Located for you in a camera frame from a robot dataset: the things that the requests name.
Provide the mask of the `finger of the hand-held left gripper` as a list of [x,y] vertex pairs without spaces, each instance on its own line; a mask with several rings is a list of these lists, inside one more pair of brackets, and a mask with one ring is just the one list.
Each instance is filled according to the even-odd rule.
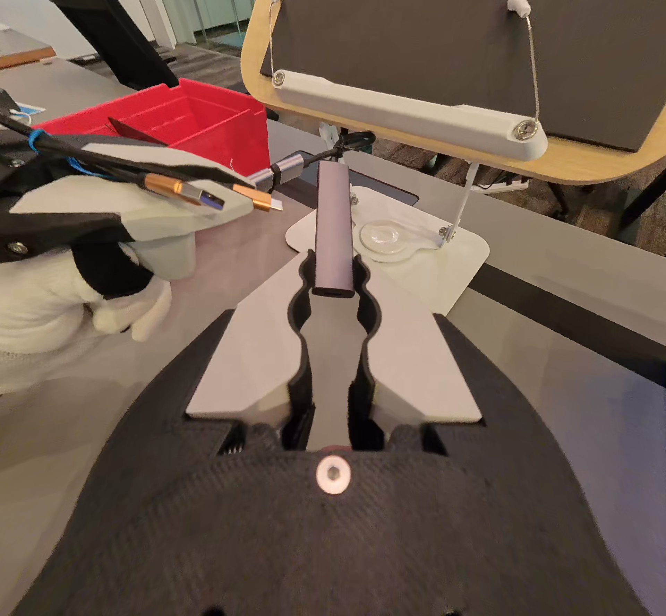
[[125,244],[163,280],[185,279],[196,266],[195,234],[253,210],[250,198],[212,180],[193,182],[222,208],[163,197],[130,183],[70,175],[18,199],[9,209],[9,259],[76,245]]
[[256,190],[251,181],[223,165],[168,147],[95,143],[72,156],[88,171],[135,185],[142,174],[156,173],[201,191]]

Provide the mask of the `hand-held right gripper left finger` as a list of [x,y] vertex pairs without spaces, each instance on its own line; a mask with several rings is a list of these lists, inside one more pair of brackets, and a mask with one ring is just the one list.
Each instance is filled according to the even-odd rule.
[[269,425],[286,450],[305,450],[314,419],[302,328],[311,316],[315,254],[298,254],[245,297],[211,356],[186,413]]

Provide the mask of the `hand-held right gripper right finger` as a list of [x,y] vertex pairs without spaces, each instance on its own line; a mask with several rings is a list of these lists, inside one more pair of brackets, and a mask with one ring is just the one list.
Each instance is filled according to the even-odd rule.
[[380,451],[399,426],[477,424],[482,413],[434,314],[359,254],[356,318],[366,332],[348,390],[353,450]]

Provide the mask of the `red plastic bin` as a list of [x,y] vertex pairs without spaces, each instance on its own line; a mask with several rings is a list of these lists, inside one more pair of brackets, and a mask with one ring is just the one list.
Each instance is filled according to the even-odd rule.
[[248,177],[269,167],[267,115],[253,97],[199,81],[161,84],[41,124],[58,136],[131,138],[195,154]]

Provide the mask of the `grey usb hub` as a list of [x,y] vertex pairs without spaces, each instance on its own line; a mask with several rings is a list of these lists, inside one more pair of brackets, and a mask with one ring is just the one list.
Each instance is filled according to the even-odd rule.
[[317,164],[314,295],[331,298],[355,295],[350,179],[348,166],[342,159],[346,152],[369,147],[375,139],[371,131],[348,133],[342,129],[331,149],[315,155],[295,153],[248,176],[257,190],[270,193]]

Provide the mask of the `person's left hand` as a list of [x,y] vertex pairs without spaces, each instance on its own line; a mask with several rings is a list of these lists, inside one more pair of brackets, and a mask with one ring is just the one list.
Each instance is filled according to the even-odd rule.
[[47,354],[129,331],[137,342],[171,308],[169,282],[120,245],[78,246],[1,265],[1,352]]

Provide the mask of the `white power strip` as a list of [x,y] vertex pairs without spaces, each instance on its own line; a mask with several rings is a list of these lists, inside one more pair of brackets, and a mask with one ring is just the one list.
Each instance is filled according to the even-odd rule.
[[527,190],[529,188],[529,182],[530,179],[526,177],[503,179],[487,186],[473,185],[471,190],[484,195],[513,193]]

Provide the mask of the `wooden board with black panel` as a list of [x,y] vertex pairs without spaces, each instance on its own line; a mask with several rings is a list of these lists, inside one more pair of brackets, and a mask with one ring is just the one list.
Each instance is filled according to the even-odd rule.
[[[269,8],[255,0],[241,56],[259,101],[390,139],[474,151],[442,136],[298,107],[271,86]],[[620,179],[665,159],[665,0],[528,0],[545,154],[482,162],[564,183]],[[533,118],[525,20],[507,0],[282,0],[273,7],[274,69],[443,105]]]

